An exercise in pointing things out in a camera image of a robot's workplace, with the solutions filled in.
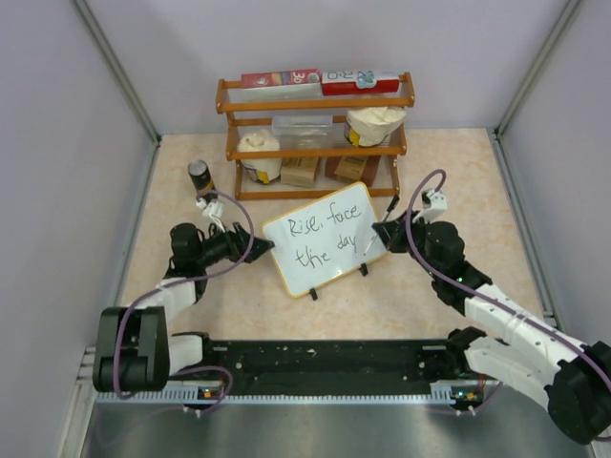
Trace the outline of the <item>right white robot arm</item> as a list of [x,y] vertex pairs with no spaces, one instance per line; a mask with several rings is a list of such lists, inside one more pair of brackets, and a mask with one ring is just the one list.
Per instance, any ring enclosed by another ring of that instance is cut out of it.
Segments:
[[609,344],[567,336],[512,301],[466,260],[464,240],[450,222],[405,212],[372,228],[389,252],[418,261],[440,301],[484,325],[449,335],[445,363],[454,376],[478,372],[510,386],[578,444],[609,441]]

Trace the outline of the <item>yellow framed whiteboard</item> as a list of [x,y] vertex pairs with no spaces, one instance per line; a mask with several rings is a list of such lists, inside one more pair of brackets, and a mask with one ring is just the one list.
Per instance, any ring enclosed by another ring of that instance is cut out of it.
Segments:
[[287,294],[308,295],[387,254],[368,187],[355,182],[263,224]]

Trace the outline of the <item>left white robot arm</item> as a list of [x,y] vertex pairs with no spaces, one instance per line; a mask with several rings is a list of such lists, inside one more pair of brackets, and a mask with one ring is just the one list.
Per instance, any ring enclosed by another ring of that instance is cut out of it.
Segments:
[[216,369],[215,353],[195,345],[188,335],[172,338],[170,321],[202,298],[213,277],[208,268],[224,260],[233,266],[252,263],[275,247],[237,222],[226,230],[210,226],[207,234],[184,222],[171,229],[170,241],[172,256],[158,286],[141,299],[101,313],[93,369],[99,392],[125,396],[159,391],[184,367],[196,378],[210,376]]

